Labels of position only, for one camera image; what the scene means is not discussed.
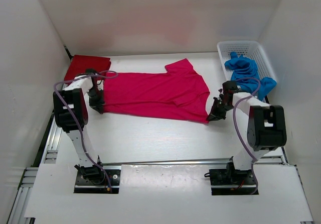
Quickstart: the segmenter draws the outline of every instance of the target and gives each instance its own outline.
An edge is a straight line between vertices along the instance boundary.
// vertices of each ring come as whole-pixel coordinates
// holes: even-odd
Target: white panel
[[[257,40],[280,0],[41,0],[72,54],[212,52]]]
[[[68,58],[38,0],[0,0],[0,222],[34,160]]]
[[[207,166],[122,166],[119,194],[74,194],[72,165],[42,164],[25,217],[51,223],[299,224],[311,214],[296,170],[256,166],[257,196],[212,196]]]
[[[163,73],[167,64],[184,58],[188,58],[210,90],[206,103],[209,113],[213,97],[218,96],[218,90],[226,81],[218,53],[118,56],[111,58],[111,70]],[[111,113],[100,115],[90,108],[87,95],[85,99],[89,115],[88,135],[103,163],[230,158],[243,148],[234,129],[232,111],[227,113],[226,120],[206,125]],[[242,111],[237,111],[237,117],[241,133],[246,138],[248,117]],[[57,163],[78,163],[73,144],[64,132]]]
[[[297,164],[316,223],[321,223],[321,0],[282,0],[263,44],[285,110],[288,159]]]

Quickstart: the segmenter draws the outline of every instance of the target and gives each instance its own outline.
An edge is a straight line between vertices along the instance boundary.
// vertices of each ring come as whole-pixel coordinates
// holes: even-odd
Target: red cloth
[[[210,92],[203,78],[187,59],[165,69],[167,73],[119,73],[106,80],[104,111],[208,123],[205,105]]]
[[[109,70],[110,58],[75,55],[65,75],[65,81],[72,80],[75,76],[85,73],[88,68],[93,68],[97,72]]]

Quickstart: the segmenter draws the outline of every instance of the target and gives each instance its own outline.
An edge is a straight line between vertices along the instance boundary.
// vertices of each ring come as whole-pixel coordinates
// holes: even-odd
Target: white plastic basket
[[[258,68],[258,73],[260,79],[264,77],[271,77],[276,82],[276,78],[270,62],[261,47],[261,45],[256,41],[225,41],[219,42],[217,44],[217,49],[219,51],[221,64],[223,67],[224,75],[226,80],[231,80],[231,76],[233,71],[227,67],[225,67],[225,62],[231,59],[231,52],[236,52],[238,56],[243,55],[244,57],[248,57],[253,59]]]

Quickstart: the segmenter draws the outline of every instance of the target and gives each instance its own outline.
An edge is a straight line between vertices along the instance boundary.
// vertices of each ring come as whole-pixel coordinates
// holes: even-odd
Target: red t-shirt
[[[165,69],[167,73],[119,73],[107,79],[104,111],[208,123],[205,105],[210,92],[202,76],[187,59]]]

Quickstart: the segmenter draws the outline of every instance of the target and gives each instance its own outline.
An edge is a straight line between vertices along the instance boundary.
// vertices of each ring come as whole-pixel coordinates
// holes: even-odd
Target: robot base
[[[250,195],[255,190],[250,170],[233,179],[227,169],[211,169],[207,177],[211,180],[212,195]]]
[[[92,183],[90,180],[84,179],[80,171],[77,172],[74,193],[118,194],[121,170],[105,169],[105,171],[110,179],[112,193],[108,188],[107,180],[103,180],[101,183]]]

